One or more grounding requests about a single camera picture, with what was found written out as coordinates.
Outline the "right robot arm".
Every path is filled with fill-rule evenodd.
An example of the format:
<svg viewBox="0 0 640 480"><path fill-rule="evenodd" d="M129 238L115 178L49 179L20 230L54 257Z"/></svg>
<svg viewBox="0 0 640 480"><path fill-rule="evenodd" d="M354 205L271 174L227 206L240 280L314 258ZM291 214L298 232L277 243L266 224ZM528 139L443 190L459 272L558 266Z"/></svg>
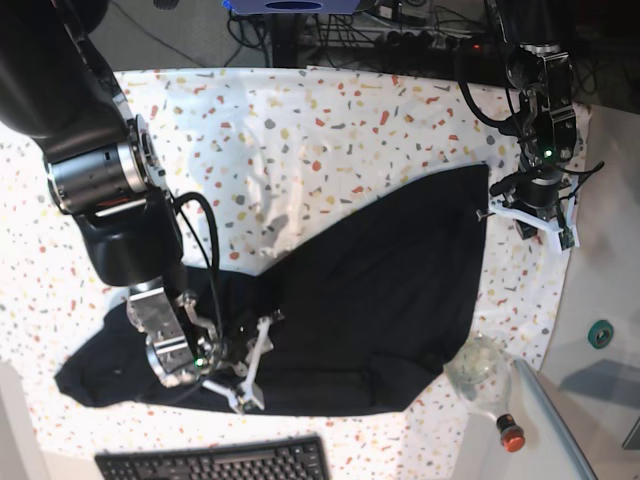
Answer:
<svg viewBox="0 0 640 480"><path fill-rule="evenodd" d="M127 317L159 382L204 388L238 414L263 409L256 376L281 315L235 328L218 295L200 314L183 264L183 206L196 202L206 217L199 249L210 279L220 261L213 208L199 193L172 194L146 121L71 2L2 3L1 120L41 149L50 196L78 226L100 280L127 289Z"/></svg>

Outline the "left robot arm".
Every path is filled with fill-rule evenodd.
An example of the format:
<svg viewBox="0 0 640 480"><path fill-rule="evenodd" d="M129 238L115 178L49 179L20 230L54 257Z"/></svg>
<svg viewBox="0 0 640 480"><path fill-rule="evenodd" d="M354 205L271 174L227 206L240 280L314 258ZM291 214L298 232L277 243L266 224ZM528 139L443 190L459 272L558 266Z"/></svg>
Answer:
<svg viewBox="0 0 640 480"><path fill-rule="evenodd" d="M487 34L461 43L454 64L465 103L481 123L517 140L518 169L489 188L488 215L515 221L520 236L544 232L557 253L579 245L575 224L578 193L604 165L579 171L573 106L573 66L567 49L570 18L563 1L487 1ZM496 120L474 101L464 70L469 48L493 44L504 71L509 117Z"/></svg>

